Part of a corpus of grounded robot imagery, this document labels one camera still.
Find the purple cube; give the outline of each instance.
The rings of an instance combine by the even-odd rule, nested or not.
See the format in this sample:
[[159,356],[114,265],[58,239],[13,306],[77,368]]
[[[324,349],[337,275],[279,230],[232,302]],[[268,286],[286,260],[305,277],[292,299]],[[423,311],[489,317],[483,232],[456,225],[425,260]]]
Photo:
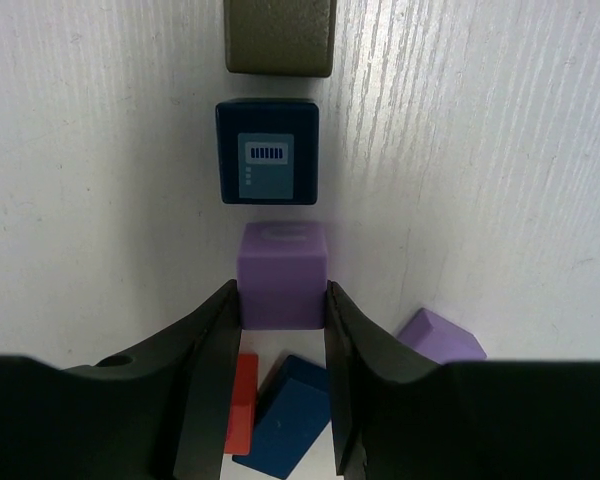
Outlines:
[[327,242],[321,224],[247,224],[238,255],[242,328],[324,328],[326,292]]
[[487,358],[476,337],[424,308],[402,329],[398,340],[439,364]]

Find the navy blue rectangular block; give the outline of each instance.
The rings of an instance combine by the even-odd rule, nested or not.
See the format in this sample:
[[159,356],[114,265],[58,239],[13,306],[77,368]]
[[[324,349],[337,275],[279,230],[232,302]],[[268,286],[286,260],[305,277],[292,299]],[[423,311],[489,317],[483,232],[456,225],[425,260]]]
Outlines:
[[319,111],[302,100],[216,106],[222,201],[313,205],[318,199]]
[[256,407],[251,453],[233,461],[286,479],[331,419],[327,371],[287,357]]

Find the white table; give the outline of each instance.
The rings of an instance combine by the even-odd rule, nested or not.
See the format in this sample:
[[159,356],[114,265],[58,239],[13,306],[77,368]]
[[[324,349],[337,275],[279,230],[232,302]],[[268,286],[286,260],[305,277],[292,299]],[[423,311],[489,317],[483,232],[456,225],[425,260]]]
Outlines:
[[[390,332],[426,306],[492,358],[600,359],[600,1],[341,0],[328,80],[227,73],[221,3],[0,0],[0,352],[96,362],[233,277],[246,222],[317,219]],[[240,96],[318,103],[315,207],[221,203]],[[321,332],[244,341],[323,361]]]

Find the light blue rectangle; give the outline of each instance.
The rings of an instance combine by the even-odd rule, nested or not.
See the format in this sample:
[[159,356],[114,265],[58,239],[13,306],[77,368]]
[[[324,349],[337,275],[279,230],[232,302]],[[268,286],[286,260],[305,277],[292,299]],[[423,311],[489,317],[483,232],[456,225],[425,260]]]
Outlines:
[[245,199],[293,199],[293,135],[238,135],[239,195]]

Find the block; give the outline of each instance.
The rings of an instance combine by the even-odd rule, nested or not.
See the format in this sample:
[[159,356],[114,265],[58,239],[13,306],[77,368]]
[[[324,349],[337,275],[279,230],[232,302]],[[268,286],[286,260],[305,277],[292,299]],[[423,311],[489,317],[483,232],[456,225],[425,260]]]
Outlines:
[[327,371],[291,355],[261,398],[251,453],[233,461],[285,479],[331,419]]
[[247,224],[238,255],[242,328],[324,328],[326,291],[327,244],[321,224]]
[[236,378],[233,383],[224,453],[247,455],[251,451],[257,393],[258,356],[241,353],[238,356]]
[[336,0],[225,0],[227,69],[328,77],[335,18]]
[[487,358],[471,333],[424,308],[402,329],[398,340],[439,364]]
[[318,199],[318,107],[301,100],[216,106],[222,201],[313,205]]

